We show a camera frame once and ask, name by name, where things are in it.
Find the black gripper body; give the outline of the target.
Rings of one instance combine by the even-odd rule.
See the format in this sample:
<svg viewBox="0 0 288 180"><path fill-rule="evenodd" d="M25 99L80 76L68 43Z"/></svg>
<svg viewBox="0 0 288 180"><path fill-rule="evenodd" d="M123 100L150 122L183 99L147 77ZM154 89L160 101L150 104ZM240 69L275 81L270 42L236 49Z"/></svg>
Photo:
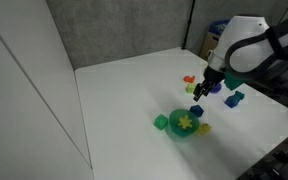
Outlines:
<svg viewBox="0 0 288 180"><path fill-rule="evenodd" d="M218 83L220 83L225 78L225 74L218 72L211 67L207 66L204 71L204 81L203 88L206 90L211 90Z"/></svg>

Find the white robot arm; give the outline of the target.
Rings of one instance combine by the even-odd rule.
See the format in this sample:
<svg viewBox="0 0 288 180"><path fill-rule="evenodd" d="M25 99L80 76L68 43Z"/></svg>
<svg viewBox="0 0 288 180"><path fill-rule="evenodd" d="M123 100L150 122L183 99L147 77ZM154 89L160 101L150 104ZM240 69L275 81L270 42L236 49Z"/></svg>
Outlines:
<svg viewBox="0 0 288 180"><path fill-rule="evenodd" d="M204 81L194 99L209 94L225 79L268 83L280 92L288 90L288 19L270 26L262 16L237 15L230 19L217 46L209 51Z"/></svg>

